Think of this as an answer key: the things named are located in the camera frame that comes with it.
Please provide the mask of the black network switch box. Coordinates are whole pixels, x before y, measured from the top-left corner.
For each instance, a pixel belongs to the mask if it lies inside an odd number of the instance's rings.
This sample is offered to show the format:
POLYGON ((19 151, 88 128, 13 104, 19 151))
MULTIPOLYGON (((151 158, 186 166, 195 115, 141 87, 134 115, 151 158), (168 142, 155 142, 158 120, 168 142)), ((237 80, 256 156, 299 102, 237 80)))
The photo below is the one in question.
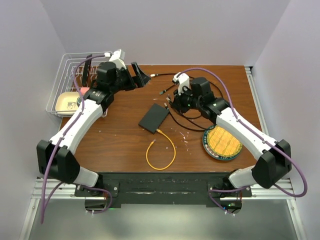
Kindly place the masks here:
POLYGON ((155 134, 168 115, 168 109, 154 103, 139 121, 138 125, 149 133, 155 134))

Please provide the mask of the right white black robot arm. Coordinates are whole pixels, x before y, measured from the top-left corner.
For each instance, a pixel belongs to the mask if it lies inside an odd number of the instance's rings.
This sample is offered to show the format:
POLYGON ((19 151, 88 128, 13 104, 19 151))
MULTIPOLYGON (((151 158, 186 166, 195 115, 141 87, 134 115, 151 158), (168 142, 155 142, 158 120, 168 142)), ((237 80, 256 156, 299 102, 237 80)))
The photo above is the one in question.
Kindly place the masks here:
POLYGON ((232 171, 223 183, 223 192, 235 196, 242 187, 258 184, 265 189, 289 173, 292 164, 291 146, 264 134, 244 119, 228 101, 214 96, 209 81, 204 77, 190 80, 183 73, 175 75, 173 83, 178 88, 173 92, 173 109, 184 114, 190 109, 198 110, 202 117, 223 128, 239 140, 256 159, 256 164, 232 171))

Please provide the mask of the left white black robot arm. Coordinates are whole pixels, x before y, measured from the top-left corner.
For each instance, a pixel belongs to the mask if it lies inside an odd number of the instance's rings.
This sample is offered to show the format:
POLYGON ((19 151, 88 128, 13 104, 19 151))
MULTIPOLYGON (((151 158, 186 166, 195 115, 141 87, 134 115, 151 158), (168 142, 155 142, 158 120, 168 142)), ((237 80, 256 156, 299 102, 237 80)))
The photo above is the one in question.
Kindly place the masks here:
POLYGON ((96 70, 95 85, 81 98, 73 116, 49 141, 41 140, 37 144, 38 167, 45 178, 86 186, 86 191, 92 196, 103 192, 104 184, 99 174, 81 167, 75 152, 92 124, 114 101, 116 93, 142 88, 150 81, 151 78, 135 62, 131 66, 134 76, 123 64, 102 62, 96 70))

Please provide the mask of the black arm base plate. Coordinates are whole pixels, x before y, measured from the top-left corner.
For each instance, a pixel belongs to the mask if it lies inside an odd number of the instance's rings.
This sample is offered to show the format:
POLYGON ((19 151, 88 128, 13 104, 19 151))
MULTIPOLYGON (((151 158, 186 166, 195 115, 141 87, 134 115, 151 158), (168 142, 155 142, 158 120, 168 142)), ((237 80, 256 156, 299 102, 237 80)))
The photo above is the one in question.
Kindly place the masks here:
POLYGON ((237 213, 242 199, 252 196, 250 187, 241 192, 225 189, 225 172, 102 172, 103 187, 110 192, 111 207, 124 204, 205 205, 237 213))

